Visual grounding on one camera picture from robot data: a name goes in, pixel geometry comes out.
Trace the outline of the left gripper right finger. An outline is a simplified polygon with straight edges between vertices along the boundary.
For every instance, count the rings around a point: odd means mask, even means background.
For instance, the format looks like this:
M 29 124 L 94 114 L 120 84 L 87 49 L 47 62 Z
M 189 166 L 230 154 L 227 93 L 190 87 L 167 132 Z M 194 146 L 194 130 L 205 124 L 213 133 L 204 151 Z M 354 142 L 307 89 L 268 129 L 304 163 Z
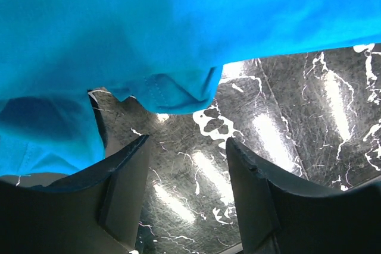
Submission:
M 379 253 L 380 182 L 341 191 L 285 171 L 228 139 L 244 253 Z

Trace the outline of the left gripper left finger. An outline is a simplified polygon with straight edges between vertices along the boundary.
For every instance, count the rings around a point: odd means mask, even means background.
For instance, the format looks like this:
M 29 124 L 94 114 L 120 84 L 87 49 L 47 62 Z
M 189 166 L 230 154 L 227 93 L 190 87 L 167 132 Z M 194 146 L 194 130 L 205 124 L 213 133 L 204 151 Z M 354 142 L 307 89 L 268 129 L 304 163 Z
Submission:
M 149 137 L 48 186 L 1 182 L 2 253 L 129 253 L 149 168 Z

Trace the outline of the blue t-shirt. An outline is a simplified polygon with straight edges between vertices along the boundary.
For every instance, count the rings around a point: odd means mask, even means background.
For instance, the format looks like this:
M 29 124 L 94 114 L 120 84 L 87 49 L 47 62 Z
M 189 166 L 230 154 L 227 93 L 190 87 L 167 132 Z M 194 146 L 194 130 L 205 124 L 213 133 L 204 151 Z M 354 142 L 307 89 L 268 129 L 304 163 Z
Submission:
M 189 114 L 225 64 L 380 42 L 380 0 L 1 0 L 1 174 L 101 161 L 88 91 Z

